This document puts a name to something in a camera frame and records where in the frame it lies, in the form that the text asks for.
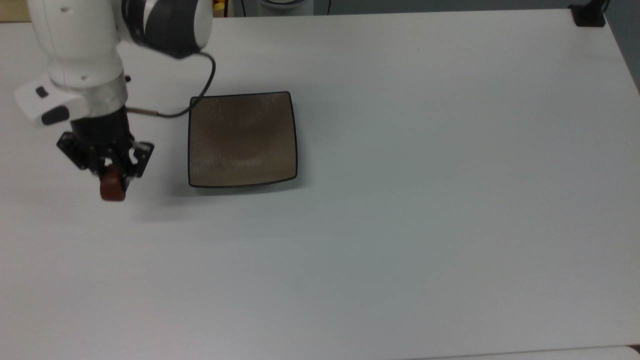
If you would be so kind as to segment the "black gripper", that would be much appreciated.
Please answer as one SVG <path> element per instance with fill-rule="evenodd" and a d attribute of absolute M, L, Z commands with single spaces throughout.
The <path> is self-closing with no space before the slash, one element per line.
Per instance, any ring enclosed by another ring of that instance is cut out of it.
<path fill-rule="evenodd" d="M 105 116 L 73 120 L 70 125 L 71 131 L 64 132 L 56 145 L 78 169 L 102 179 L 108 167 L 114 166 L 124 192 L 133 178 L 144 175 L 154 144 L 135 140 L 125 106 Z"/>

